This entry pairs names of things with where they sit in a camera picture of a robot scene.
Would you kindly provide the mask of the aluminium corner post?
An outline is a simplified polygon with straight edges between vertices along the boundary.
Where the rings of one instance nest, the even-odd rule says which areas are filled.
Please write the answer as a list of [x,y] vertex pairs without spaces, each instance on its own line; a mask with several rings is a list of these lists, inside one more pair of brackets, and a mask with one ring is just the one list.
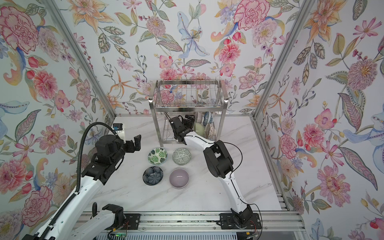
[[111,116],[112,119],[115,119],[117,114],[110,104],[107,95],[102,89],[100,82],[98,81],[96,75],[94,74],[92,68],[90,67],[88,61],[86,60],[81,48],[79,47],[72,31],[70,30],[68,24],[66,23],[61,11],[59,10],[55,1],[43,1],[43,5],[47,9],[47,12],[51,15],[54,23],[57,25],[60,33],[63,34],[64,40],[68,43],[71,50],[74,52],[74,56],[88,77],[92,87],[94,88],[96,94],[98,95],[105,111]]
[[300,31],[304,25],[305,20],[310,14],[311,8],[313,6],[313,2],[310,0],[305,0],[302,2],[302,6],[299,8],[298,16],[296,17],[293,27],[291,29],[291,34],[286,40],[282,51],[277,58],[277,63],[275,68],[273,69],[269,80],[267,81],[266,87],[264,88],[263,94],[260,98],[258,106],[256,107],[255,113],[253,115],[253,120],[256,120],[259,116],[262,115],[263,107],[265,106],[268,96],[280,74],[282,69],[284,68],[286,61],[294,47],[294,44],[300,34]]

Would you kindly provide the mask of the right aluminium corner post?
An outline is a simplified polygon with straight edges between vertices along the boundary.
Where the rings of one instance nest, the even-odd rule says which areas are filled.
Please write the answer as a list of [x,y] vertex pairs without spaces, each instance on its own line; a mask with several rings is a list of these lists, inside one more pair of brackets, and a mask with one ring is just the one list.
[[256,120],[259,116],[262,115],[263,107],[265,106],[268,96],[280,74],[282,69],[284,68],[286,61],[294,47],[294,44],[300,34],[300,31],[304,25],[305,20],[310,14],[311,8],[313,6],[313,2],[310,0],[305,0],[302,2],[302,6],[299,8],[298,16],[296,17],[293,27],[291,29],[291,34],[286,40],[282,51],[277,58],[277,63],[275,68],[273,69],[269,80],[267,81],[266,87],[264,88],[263,94],[260,98],[258,106],[256,107],[255,113],[253,115],[253,120]]

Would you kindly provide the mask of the dark blue flower bowl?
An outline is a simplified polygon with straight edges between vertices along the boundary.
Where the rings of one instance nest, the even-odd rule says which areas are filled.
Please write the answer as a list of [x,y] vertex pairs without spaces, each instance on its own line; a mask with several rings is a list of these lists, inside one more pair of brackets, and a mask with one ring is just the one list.
[[144,171],[143,182],[148,186],[155,186],[162,181],[163,176],[164,172],[160,167],[150,167]]

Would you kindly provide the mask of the lilac plain bowl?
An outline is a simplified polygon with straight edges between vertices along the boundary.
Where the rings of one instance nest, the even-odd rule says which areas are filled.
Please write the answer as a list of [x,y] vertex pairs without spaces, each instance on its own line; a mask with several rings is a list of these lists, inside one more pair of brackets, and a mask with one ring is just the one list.
[[175,189],[183,189],[189,183],[189,174],[185,169],[175,169],[171,172],[169,182]]

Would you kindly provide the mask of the green white patterned bowl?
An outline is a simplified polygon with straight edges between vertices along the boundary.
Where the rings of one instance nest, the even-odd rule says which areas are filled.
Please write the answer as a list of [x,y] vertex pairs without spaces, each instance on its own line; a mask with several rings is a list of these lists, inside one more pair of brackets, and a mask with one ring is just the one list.
[[173,152],[172,159],[175,164],[183,166],[191,161],[192,154],[186,148],[178,148]]

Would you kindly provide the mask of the steel two-tier dish rack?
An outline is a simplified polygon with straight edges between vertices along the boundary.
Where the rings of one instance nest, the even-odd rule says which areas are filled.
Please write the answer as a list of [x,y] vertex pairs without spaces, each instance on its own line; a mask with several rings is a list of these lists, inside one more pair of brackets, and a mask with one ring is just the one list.
[[212,125],[216,129],[216,137],[212,140],[219,140],[229,101],[223,80],[156,81],[150,90],[149,105],[160,146],[177,143],[165,114],[185,117],[195,112],[212,112]]

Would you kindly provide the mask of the brown white patterned bowl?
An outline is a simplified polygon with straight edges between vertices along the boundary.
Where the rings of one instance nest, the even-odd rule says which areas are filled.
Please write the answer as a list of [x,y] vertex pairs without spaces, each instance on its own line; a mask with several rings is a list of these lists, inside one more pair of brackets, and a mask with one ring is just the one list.
[[214,125],[207,123],[205,127],[205,137],[210,140],[216,137],[216,129]]

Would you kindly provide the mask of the green leaf pattern bowl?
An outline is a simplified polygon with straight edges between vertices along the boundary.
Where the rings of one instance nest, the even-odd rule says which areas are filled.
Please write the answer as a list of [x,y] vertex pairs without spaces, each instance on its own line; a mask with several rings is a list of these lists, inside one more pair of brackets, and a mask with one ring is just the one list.
[[164,148],[155,148],[148,154],[148,161],[152,165],[161,165],[168,158],[168,152]]

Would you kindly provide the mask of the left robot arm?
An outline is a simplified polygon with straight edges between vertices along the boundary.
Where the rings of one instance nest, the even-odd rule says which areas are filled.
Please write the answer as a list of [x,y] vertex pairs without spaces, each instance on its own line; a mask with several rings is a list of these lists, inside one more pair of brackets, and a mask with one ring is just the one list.
[[141,150],[142,136],[124,141],[117,135],[105,135],[96,143],[96,153],[81,173],[75,190],[60,206],[56,214],[34,235],[25,240],[92,240],[105,229],[116,230],[126,225],[121,206],[107,204],[81,227],[74,229],[79,217],[96,193],[120,167],[127,153]]

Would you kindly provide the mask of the blue floral bowl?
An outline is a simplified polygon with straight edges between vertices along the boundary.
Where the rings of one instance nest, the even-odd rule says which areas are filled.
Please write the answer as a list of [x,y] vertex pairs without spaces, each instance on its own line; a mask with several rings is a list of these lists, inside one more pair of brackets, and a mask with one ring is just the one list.
[[214,116],[212,112],[205,112],[203,117],[203,126],[212,124],[214,122]]

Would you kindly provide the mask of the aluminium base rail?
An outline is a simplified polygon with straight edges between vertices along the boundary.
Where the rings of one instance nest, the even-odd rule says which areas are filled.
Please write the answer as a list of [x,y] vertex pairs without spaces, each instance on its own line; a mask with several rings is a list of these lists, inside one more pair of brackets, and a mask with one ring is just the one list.
[[253,219],[239,228],[221,212],[125,212],[129,232],[304,232],[305,224],[297,212],[254,212]]

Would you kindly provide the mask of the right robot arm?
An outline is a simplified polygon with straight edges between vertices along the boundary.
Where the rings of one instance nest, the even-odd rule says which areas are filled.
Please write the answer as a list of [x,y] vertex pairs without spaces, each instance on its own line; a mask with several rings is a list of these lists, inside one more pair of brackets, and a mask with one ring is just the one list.
[[235,179],[234,161],[226,147],[220,140],[211,141],[198,135],[193,129],[194,116],[170,117],[165,114],[174,133],[174,139],[189,147],[194,147],[203,152],[209,172],[217,178],[224,187],[231,206],[230,224],[245,229],[253,225],[255,230],[263,229],[261,211],[254,213],[252,204],[246,203]]

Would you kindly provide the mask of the left aluminium corner post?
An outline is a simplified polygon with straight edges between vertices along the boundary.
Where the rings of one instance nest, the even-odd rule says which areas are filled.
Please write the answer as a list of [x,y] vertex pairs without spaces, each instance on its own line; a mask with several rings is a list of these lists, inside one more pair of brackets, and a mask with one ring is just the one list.
[[79,47],[72,31],[70,30],[68,24],[66,23],[61,11],[59,10],[55,1],[43,1],[43,5],[47,9],[47,12],[51,15],[54,23],[57,25],[60,33],[63,34],[64,40],[68,43],[71,50],[74,52],[74,56],[88,77],[92,87],[94,88],[96,94],[98,95],[105,111],[111,116],[112,119],[115,119],[117,114],[110,104],[107,95],[102,89],[100,82],[98,81],[96,75],[94,74],[92,68],[90,67],[88,61],[86,60],[81,48]]

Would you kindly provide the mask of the purple ribbed bowl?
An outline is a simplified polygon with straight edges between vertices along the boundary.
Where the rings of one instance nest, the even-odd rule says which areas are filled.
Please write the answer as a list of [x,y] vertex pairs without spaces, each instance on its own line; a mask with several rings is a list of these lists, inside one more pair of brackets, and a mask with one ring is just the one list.
[[201,124],[204,120],[204,113],[202,112],[195,112],[195,123]]

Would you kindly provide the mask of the light green bowl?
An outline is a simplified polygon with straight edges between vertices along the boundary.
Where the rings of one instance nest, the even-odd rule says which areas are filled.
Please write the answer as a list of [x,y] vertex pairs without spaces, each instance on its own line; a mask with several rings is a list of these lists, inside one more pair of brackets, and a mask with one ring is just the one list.
[[200,123],[195,123],[195,132],[201,136],[201,137],[205,137],[205,127],[200,124]]

